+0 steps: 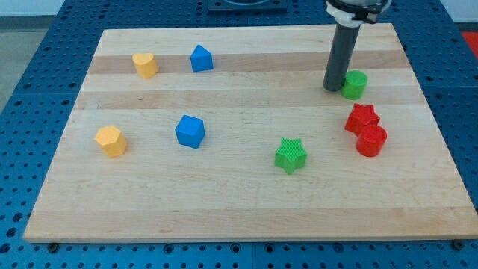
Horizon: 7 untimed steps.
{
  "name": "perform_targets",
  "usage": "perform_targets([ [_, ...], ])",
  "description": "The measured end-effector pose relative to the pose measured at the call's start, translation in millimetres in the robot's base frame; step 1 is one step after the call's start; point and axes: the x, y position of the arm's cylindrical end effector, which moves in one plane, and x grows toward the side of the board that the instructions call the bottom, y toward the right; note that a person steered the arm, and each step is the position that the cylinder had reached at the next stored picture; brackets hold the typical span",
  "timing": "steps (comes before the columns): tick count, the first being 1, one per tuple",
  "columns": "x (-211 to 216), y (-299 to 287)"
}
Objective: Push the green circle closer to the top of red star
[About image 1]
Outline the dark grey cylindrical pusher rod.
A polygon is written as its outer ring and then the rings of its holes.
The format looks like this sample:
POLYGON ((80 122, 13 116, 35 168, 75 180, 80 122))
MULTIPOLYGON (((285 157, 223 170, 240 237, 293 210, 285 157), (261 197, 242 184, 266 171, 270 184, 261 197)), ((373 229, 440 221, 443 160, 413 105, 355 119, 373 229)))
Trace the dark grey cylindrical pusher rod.
POLYGON ((359 26, 350 28, 341 24, 336 25, 323 78, 325 90, 337 92, 343 87, 359 30, 359 26))

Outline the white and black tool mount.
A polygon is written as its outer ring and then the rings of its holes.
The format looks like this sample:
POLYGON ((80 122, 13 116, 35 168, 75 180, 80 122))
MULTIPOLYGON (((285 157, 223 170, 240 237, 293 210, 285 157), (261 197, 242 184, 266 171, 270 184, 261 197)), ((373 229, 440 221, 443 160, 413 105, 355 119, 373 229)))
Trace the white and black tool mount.
POLYGON ((325 0, 326 12, 344 27, 376 24, 391 0, 325 0))

